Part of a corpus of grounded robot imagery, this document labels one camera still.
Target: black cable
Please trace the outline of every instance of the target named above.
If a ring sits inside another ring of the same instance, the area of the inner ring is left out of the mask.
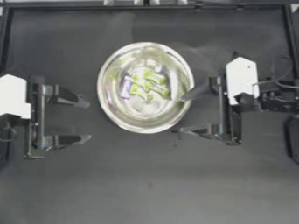
[[[279,59],[288,59],[290,61],[290,58],[288,56],[285,56],[285,55],[281,55],[278,58]],[[278,78],[275,78],[273,80],[263,80],[263,81],[253,84],[253,88],[254,88],[255,85],[263,85],[263,84],[267,84],[267,83],[273,83],[273,82],[281,81],[293,72],[293,70],[294,70],[293,69],[293,62],[290,61],[290,63],[292,63],[292,65],[290,65],[292,69],[288,71],[288,73],[285,73],[281,77],[278,77]],[[271,76],[274,76],[275,73],[277,73],[275,72],[275,70],[277,70],[277,63],[275,62],[273,63],[270,70],[271,70]]]

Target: clear glass bowl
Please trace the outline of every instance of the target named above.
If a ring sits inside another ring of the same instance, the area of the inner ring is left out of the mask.
[[[125,77],[149,70],[166,76],[170,96],[163,97],[151,90],[154,99],[150,102],[138,94],[130,99],[122,98]],[[161,132],[182,120],[193,102],[181,101],[181,98],[193,87],[193,71],[183,57],[157,43],[123,47],[107,59],[98,76],[98,97],[107,116],[119,127],[138,133]]]

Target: purple object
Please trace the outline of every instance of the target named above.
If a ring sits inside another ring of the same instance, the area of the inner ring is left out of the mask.
[[[129,76],[123,79],[123,85],[122,85],[122,91],[121,91],[121,97],[125,99],[130,99],[130,90],[134,84],[134,79]]]

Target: bowl rim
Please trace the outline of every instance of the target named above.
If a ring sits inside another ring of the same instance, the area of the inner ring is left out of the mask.
[[[114,123],[123,128],[125,130],[133,131],[135,133],[143,133],[143,134],[154,134],[158,132],[162,132],[165,130],[169,130],[185,117],[191,105],[193,105],[193,101],[187,101],[183,104],[182,107],[182,111],[181,113],[175,116],[175,118],[166,124],[154,127],[154,128],[143,128],[135,125],[129,124],[127,122],[125,122],[110,110],[109,108],[109,104],[106,103],[106,99],[105,99],[105,92],[103,92],[103,88],[102,88],[102,81],[103,81],[103,77],[109,68],[110,63],[113,62],[113,60],[115,59],[115,57],[122,54],[126,53],[129,50],[133,50],[135,48],[139,47],[146,47],[146,46],[157,46],[159,48],[162,48],[166,52],[171,53],[171,55],[179,60],[179,62],[182,63],[182,66],[186,70],[186,74],[189,76],[189,80],[190,80],[190,85],[191,85],[191,89],[194,88],[194,77],[193,77],[193,70],[186,62],[186,60],[183,59],[183,56],[169,46],[154,43],[154,42],[138,42],[130,45],[123,46],[119,50],[117,50],[113,55],[109,57],[103,67],[101,68],[99,74],[98,74],[98,98],[99,98],[99,104],[101,107],[103,108],[109,118],[114,121]]]

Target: black frame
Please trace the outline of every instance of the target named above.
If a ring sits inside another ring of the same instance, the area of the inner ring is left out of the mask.
[[[7,62],[7,50],[10,47],[10,30],[13,23],[13,15],[15,10],[25,11],[85,11],[85,10],[131,10],[131,11],[170,11],[170,10],[183,10],[183,11],[246,11],[246,10],[277,10],[284,12],[284,22],[285,22],[285,33],[289,44],[289,51],[292,54],[292,59],[294,62],[294,78],[299,78],[299,52],[298,43],[296,39],[296,25],[293,18],[293,10],[290,3],[203,3],[202,1],[189,1],[186,5],[177,4],[177,1],[162,0],[161,5],[150,5],[151,1],[145,0],[143,5],[135,5],[134,1],[122,3],[115,2],[114,6],[106,6],[105,2],[67,2],[67,3],[3,3],[5,7],[3,19],[2,19],[2,33],[0,33],[0,72],[6,70]],[[226,89],[219,90],[219,133],[225,136],[225,142],[227,144],[241,144],[242,142],[242,116],[241,113],[235,113],[233,109],[229,108],[229,104],[225,96]]]

